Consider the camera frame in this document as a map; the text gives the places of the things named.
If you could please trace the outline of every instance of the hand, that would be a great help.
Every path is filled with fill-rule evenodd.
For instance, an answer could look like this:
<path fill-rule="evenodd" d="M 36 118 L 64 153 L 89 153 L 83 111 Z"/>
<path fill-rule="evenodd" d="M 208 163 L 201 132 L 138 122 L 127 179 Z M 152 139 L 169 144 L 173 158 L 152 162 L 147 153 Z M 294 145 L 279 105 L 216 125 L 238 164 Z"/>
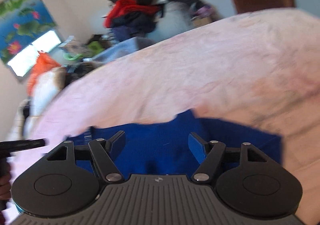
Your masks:
<path fill-rule="evenodd" d="M 0 201 L 11 199 L 11 174 L 10 174 L 11 166 L 7 163 L 7 173 L 0 177 Z"/>

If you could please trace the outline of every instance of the window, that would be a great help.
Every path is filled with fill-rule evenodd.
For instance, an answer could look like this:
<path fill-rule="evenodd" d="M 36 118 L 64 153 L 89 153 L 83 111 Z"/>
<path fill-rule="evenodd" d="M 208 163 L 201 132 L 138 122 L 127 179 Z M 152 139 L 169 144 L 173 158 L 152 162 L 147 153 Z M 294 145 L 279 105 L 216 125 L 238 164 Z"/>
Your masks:
<path fill-rule="evenodd" d="M 18 77 L 23 77 L 36 63 L 36 60 L 39 56 L 38 51 L 42 50 L 44 52 L 49 52 L 60 43 L 61 40 L 55 31 L 48 31 L 20 51 L 7 64 L 12 68 Z"/>

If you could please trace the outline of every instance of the lotus painting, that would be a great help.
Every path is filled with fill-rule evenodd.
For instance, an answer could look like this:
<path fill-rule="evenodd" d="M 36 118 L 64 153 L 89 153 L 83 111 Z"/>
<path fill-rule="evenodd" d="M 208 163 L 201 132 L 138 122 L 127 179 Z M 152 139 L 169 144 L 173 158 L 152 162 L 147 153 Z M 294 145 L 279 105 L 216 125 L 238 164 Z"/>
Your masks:
<path fill-rule="evenodd" d="M 55 26 L 42 0 L 1 2 L 0 57 L 4 64 Z"/>

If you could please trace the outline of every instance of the pile of clothes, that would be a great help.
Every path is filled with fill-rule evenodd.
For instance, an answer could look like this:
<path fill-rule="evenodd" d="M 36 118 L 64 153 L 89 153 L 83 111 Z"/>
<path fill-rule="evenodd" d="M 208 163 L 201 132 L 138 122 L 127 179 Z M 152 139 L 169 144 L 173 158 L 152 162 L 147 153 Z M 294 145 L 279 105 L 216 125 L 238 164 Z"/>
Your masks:
<path fill-rule="evenodd" d="M 120 42 L 136 36 L 145 37 L 155 30 L 159 18 L 163 18 L 167 10 L 172 10 L 172 6 L 169 9 L 165 6 L 173 2 L 185 6 L 189 21 L 185 23 L 187 26 L 182 27 L 185 31 L 193 28 L 188 25 L 191 25 L 193 17 L 207 17 L 217 13 L 211 5 L 201 0 L 109 0 L 112 10 L 105 17 L 103 25 L 111 28 Z M 176 7 L 176 10 L 181 10 L 179 5 Z"/>

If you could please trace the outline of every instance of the pink bed sheet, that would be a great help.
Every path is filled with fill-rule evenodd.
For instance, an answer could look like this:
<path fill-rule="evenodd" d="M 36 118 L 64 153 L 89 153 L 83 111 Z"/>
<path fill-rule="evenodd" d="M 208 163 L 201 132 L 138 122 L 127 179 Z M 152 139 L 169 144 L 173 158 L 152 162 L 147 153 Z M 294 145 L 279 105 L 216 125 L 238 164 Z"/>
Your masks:
<path fill-rule="evenodd" d="M 320 19 L 296 9 L 233 16 L 93 71 L 62 91 L 19 153 L 16 175 L 88 126 L 156 123 L 193 108 L 284 136 L 284 167 L 302 183 L 297 211 L 320 221 Z"/>

